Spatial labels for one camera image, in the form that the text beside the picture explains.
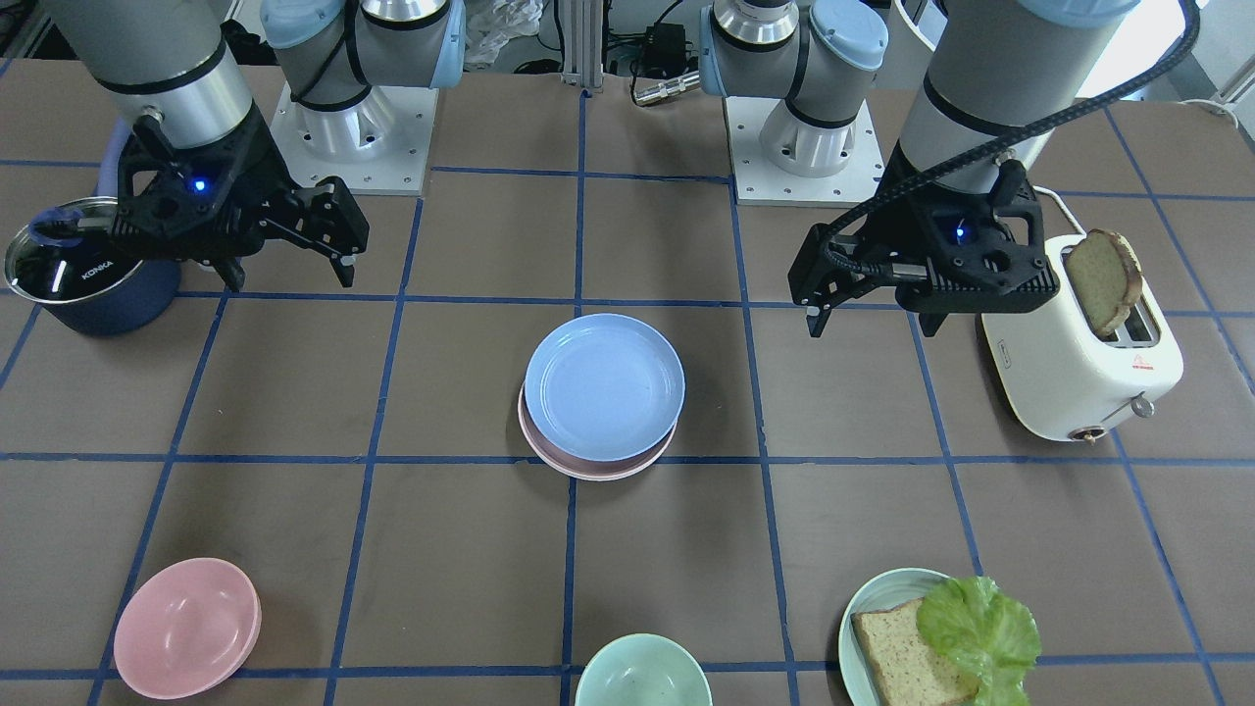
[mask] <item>green lettuce leaf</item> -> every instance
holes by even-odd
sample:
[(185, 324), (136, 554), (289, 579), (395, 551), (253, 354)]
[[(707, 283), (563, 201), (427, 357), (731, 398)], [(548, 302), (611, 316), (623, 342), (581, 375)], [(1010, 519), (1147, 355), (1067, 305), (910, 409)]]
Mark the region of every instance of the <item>green lettuce leaf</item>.
[(920, 636), (980, 680), (975, 706), (1029, 706), (1024, 675), (1042, 655), (1037, 622), (986, 577), (948, 579), (924, 598)]

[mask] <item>toaster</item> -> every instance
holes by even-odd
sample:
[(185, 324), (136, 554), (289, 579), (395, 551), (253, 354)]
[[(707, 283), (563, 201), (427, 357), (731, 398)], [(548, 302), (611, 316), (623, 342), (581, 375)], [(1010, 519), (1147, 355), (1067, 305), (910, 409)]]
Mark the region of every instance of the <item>toaster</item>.
[(1097, 441), (1181, 380), (1185, 364), (1148, 281), (1128, 319), (1106, 339), (1086, 321), (1063, 260), (1083, 234), (1045, 241), (1059, 292), (1027, 313), (983, 313), (981, 326), (1007, 401), (1030, 433), (1053, 441)]

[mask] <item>pink bowl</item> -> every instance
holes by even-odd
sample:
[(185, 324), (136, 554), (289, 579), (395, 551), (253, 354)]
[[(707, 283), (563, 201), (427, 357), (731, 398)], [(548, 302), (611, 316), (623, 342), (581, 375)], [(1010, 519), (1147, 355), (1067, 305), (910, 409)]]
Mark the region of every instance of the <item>pink bowl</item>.
[(238, 567), (188, 559), (162, 569), (131, 598), (113, 660), (139, 695), (182, 698), (238, 670), (260, 630), (261, 602)]
[(656, 461), (666, 451), (666, 448), (671, 445), (671, 439), (675, 436), (675, 428), (673, 426), (671, 431), (666, 433), (666, 436), (661, 441), (643, 454), (621, 461), (589, 461), (562, 451), (553, 443), (545, 439), (545, 435), (536, 428), (536, 423), (527, 410), (527, 400), (523, 395), (525, 391), (520, 390), (518, 426), (523, 430), (523, 439), (527, 440), (527, 445), (532, 448), (532, 451), (541, 458), (541, 461), (545, 461), (551, 469), (574, 479), (592, 482), (621, 480), (638, 474)]

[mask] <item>blue plate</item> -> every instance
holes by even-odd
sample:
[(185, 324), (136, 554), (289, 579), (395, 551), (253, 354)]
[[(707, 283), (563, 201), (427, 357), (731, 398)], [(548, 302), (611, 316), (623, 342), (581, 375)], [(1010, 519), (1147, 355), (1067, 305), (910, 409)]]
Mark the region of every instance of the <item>blue plate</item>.
[(684, 369), (671, 344), (648, 324), (592, 313), (545, 336), (527, 365), (523, 391), (536, 429), (553, 446), (587, 461), (621, 461), (675, 426)]

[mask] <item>bread slice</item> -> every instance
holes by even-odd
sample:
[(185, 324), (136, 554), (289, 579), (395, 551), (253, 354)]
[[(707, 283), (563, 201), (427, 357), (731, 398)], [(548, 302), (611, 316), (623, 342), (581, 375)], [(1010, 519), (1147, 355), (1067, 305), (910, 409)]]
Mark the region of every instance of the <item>bread slice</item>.
[(855, 635), (871, 666), (884, 706), (958, 706), (976, 696), (980, 681), (959, 671), (920, 637), (916, 598), (889, 611), (855, 613)]
[(1091, 229), (1068, 253), (1063, 267), (1098, 337), (1114, 332), (1142, 297), (1142, 267), (1133, 247), (1118, 232)]

